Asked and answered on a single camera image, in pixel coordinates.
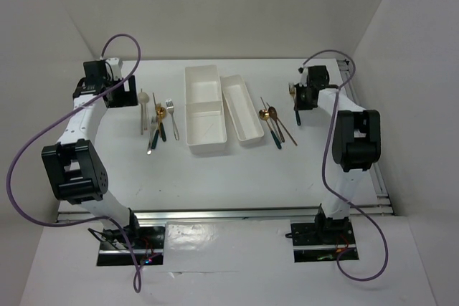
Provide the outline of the gold fork green handle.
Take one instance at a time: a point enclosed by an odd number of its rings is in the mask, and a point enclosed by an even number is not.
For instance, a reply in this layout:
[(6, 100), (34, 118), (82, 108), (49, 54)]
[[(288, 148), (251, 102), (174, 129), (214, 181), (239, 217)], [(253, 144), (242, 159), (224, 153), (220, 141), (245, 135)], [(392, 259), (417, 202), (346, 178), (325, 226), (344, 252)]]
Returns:
[(293, 110), (294, 110), (294, 113), (295, 113), (295, 120), (296, 120), (296, 124), (297, 126), (301, 126), (301, 117), (299, 115), (299, 112), (298, 112), (298, 109), (297, 109), (297, 102), (296, 102), (296, 88), (295, 88), (295, 84), (293, 82), (289, 82), (288, 83), (288, 90), (289, 90), (289, 94), (290, 96), (293, 98)]
[(158, 123), (158, 117), (155, 116), (152, 118), (151, 122), (151, 150), (154, 150), (157, 145), (158, 137), (159, 137), (159, 123)]

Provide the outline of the silver steel fork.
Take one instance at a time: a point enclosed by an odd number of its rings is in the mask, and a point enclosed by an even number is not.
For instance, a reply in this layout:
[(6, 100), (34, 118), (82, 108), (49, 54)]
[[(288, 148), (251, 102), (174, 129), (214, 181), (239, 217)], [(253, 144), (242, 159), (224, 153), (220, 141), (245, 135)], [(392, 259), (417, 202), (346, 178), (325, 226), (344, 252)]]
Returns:
[(173, 132), (174, 132), (174, 138), (175, 140), (179, 140), (179, 130), (176, 125), (176, 121), (174, 118), (174, 112), (175, 112), (175, 107), (172, 99), (166, 99), (166, 110), (168, 114), (171, 116), (171, 122), (172, 122), (172, 127), (173, 127)]

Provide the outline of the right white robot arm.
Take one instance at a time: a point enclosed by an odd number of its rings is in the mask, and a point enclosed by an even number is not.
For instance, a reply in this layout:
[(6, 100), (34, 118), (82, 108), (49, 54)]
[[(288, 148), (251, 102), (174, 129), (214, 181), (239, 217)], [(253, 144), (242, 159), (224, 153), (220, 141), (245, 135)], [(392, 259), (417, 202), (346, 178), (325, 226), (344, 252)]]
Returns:
[(301, 81), (294, 85), (295, 110), (320, 108), (331, 116), (331, 149), (339, 175), (333, 191), (319, 206), (309, 235), (320, 244), (335, 244), (350, 230), (349, 204), (357, 186), (381, 155), (380, 114), (367, 110), (330, 83), (325, 65), (301, 67)]

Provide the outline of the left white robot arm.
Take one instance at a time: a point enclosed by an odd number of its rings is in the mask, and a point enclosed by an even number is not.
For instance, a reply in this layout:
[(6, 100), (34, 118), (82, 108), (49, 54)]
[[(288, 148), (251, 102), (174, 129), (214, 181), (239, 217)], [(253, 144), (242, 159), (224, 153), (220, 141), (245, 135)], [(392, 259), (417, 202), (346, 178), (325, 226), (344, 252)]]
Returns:
[(128, 90), (120, 86), (91, 105), (86, 102), (120, 81), (103, 77), (82, 78), (72, 94), (73, 108), (82, 110), (70, 117), (64, 133), (54, 145), (42, 149), (42, 161), (55, 198), (82, 207), (103, 224), (102, 238), (126, 248), (141, 241), (141, 229), (133, 211), (109, 192), (108, 172), (93, 141), (109, 108), (138, 104), (136, 79), (128, 80)]

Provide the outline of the gold spoon green handle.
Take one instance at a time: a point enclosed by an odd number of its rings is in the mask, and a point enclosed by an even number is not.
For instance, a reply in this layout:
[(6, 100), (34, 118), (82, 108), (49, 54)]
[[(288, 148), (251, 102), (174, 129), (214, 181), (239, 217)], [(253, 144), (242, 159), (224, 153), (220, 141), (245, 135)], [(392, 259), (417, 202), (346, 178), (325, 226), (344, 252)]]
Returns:
[(270, 131), (270, 134), (271, 134), (271, 136), (272, 136), (277, 148), (280, 150), (282, 148), (282, 145), (281, 145), (279, 139), (276, 137), (276, 135), (275, 135), (275, 133), (273, 131), (273, 127), (269, 123), (269, 117), (268, 117), (268, 114), (267, 114), (266, 110), (265, 109), (261, 109), (261, 110), (259, 110), (258, 114), (259, 114), (260, 119), (264, 120), (266, 122), (266, 124), (268, 126), (268, 129)]
[(166, 131), (164, 129), (163, 120), (166, 117), (167, 111), (166, 108), (157, 105), (156, 106), (156, 115), (158, 120), (158, 129), (159, 129), (159, 136), (161, 137), (162, 141), (166, 141)]

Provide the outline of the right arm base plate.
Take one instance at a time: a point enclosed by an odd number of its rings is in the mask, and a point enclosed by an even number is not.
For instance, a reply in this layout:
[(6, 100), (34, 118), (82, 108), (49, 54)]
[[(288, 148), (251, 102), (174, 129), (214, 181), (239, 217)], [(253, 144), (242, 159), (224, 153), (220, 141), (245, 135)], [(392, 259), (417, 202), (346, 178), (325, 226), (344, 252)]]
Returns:
[(341, 260), (359, 260), (352, 226), (331, 235), (319, 235), (313, 223), (292, 223), (285, 234), (293, 245), (295, 263), (332, 262), (341, 254)]

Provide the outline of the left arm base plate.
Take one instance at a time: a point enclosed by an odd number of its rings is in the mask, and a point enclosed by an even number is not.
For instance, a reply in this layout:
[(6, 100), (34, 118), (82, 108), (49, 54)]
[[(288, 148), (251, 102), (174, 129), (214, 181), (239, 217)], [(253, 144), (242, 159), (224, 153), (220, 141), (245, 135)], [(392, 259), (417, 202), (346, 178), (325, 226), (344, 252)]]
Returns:
[[(98, 267), (132, 266), (131, 253), (122, 236), (114, 236), (106, 230), (88, 231), (99, 241)], [(165, 226), (141, 226), (139, 237), (131, 240), (137, 264), (159, 266), (164, 263)]]

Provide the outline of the brown wooden spoon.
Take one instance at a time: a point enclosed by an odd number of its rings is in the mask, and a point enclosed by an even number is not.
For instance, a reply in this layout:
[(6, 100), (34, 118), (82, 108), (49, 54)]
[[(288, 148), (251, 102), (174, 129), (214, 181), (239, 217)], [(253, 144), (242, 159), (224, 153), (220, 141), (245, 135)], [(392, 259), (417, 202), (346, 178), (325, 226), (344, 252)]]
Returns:
[(274, 123), (275, 123), (275, 125), (277, 127), (280, 142), (284, 143), (285, 142), (285, 138), (284, 138), (283, 133), (282, 133), (282, 131), (280, 129), (280, 126), (279, 126), (278, 115), (277, 115), (276, 109), (274, 107), (272, 107), (272, 106), (269, 106), (268, 107), (268, 112), (269, 112), (270, 118), (273, 119), (273, 121), (274, 121)]

